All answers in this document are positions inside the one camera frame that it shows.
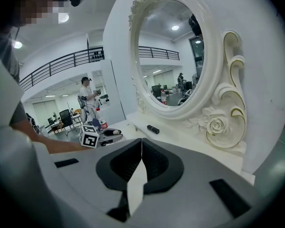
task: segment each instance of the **white wall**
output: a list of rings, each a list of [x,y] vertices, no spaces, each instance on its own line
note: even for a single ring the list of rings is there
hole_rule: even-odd
[[[141,32],[139,34],[138,45],[142,47],[156,47],[176,51],[175,45],[170,39],[146,32]]]
[[[36,122],[36,125],[40,125],[40,123],[38,122],[38,119],[36,117],[36,113],[35,113],[33,104],[34,103],[45,102],[45,101],[55,101],[56,102],[56,106],[58,108],[57,101],[56,101],[56,99],[53,99],[53,98],[42,99],[42,100],[41,99],[40,100],[39,99],[34,99],[34,100],[29,100],[29,101],[26,101],[26,102],[23,103],[25,112],[28,113],[31,117],[34,118],[34,120]]]
[[[103,33],[104,30],[102,29],[91,31],[87,34],[90,48],[100,47],[103,45]]]
[[[104,113],[108,124],[112,125],[125,120],[125,116],[122,104],[120,102],[120,92],[118,91],[115,83],[111,61],[106,59],[101,60],[100,63],[106,87],[106,93],[108,94],[110,100],[110,107],[106,108],[104,111],[101,109],[101,112]]]
[[[148,88],[152,89],[152,86],[155,85],[154,76],[152,74],[148,74],[144,80],[148,83]]]
[[[243,39],[246,63],[240,76],[248,120],[244,170],[253,173],[275,146],[285,123],[285,34],[268,0],[202,1],[217,20],[219,31],[233,29]],[[103,36],[126,115],[137,109],[129,59],[132,4],[133,0],[116,0]]]
[[[75,94],[71,94],[71,95],[68,95],[68,96],[64,96],[64,97],[59,97],[56,99],[56,105],[57,105],[57,108],[58,108],[58,111],[59,112],[62,112],[63,110],[66,110],[66,109],[80,109],[80,105],[78,103],[78,100],[77,100],[77,96],[78,96],[78,93],[75,93]]]

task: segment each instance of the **floor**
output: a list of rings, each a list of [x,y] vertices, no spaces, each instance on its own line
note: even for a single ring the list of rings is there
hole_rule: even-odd
[[[77,142],[79,138],[80,124],[76,124],[77,131],[69,129],[70,131],[66,136],[65,132],[51,133],[49,138],[61,141]],[[285,129],[271,151],[270,155],[263,162],[263,164],[254,173],[255,188],[258,189],[261,195],[266,196],[269,193],[278,189],[285,181]]]
[[[169,97],[167,97],[167,105],[178,106],[180,99],[182,99],[182,93],[170,94]]]

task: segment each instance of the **black and white cube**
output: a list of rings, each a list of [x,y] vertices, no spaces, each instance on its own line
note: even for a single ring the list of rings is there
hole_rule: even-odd
[[[82,125],[79,139],[82,146],[96,148],[99,140],[99,134],[93,126]]]

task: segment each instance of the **ceiling light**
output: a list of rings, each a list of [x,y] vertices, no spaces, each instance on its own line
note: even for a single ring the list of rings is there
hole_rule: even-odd
[[[67,13],[58,13],[58,22],[64,23],[68,21],[68,14]]]
[[[179,26],[178,25],[174,25],[173,27],[172,27],[172,30],[178,30],[179,29]]]
[[[16,49],[19,49],[22,47],[22,43],[20,41],[15,41],[13,44],[13,47]]]

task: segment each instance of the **window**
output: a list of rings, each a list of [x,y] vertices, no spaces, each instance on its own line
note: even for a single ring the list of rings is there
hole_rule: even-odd
[[[190,44],[195,59],[196,72],[199,78],[204,64],[204,42],[199,37],[195,37],[190,40]]]
[[[166,85],[168,89],[171,89],[173,86],[175,86],[173,71],[170,70],[170,71],[155,75],[154,83],[155,85],[161,84],[162,88],[164,85]]]

